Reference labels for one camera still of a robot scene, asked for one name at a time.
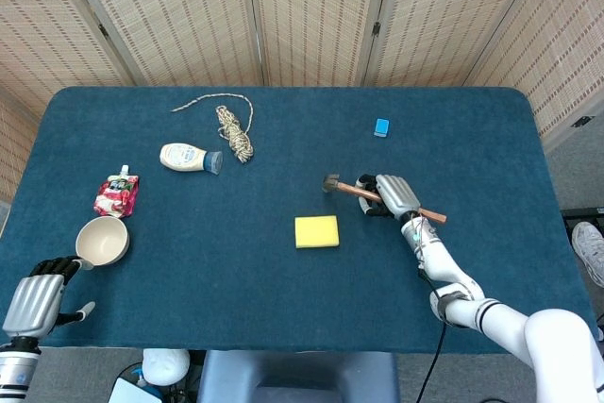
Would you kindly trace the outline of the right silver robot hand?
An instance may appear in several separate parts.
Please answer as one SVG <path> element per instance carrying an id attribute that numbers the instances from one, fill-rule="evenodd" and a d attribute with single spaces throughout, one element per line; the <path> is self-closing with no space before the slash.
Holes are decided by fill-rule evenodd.
<path id="1" fill-rule="evenodd" d="M 405 215 L 419 212 L 420 202 L 411 186 L 401 176 L 364 174 L 358 178 L 355 186 L 375 193 L 381 199 L 380 202 L 375 202 L 360 197 L 360 207 L 365 215 L 400 220 Z"/>

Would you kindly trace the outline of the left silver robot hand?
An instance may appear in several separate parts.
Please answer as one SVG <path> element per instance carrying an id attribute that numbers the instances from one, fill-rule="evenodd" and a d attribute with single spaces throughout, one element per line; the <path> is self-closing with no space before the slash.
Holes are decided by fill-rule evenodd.
<path id="1" fill-rule="evenodd" d="M 41 340 L 54 327 L 79 323 L 90 316 L 95 302 L 90 301 L 71 313 L 61 313 L 61 301 L 69 281 L 93 264 L 77 256 L 43 260 L 20 280 L 8 306 L 2 329 L 10 338 Z"/>

